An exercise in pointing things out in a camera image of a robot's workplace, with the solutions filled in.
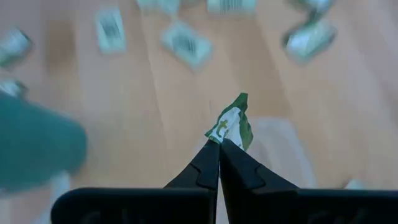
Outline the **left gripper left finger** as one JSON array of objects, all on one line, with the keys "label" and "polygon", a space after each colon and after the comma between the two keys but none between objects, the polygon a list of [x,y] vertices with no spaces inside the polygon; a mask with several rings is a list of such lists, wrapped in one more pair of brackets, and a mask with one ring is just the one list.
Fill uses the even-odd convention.
[{"label": "left gripper left finger", "polygon": [[51,222],[214,223],[220,146],[207,141],[178,176],[162,188],[71,190],[54,203]]}]

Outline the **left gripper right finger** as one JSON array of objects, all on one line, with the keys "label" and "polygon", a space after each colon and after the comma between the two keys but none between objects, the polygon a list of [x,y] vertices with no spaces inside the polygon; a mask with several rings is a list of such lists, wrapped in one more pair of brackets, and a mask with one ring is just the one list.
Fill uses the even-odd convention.
[{"label": "left gripper right finger", "polygon": [[229,139],[220,177],[230,223],[397,223],[397,191],[302,189]]}]

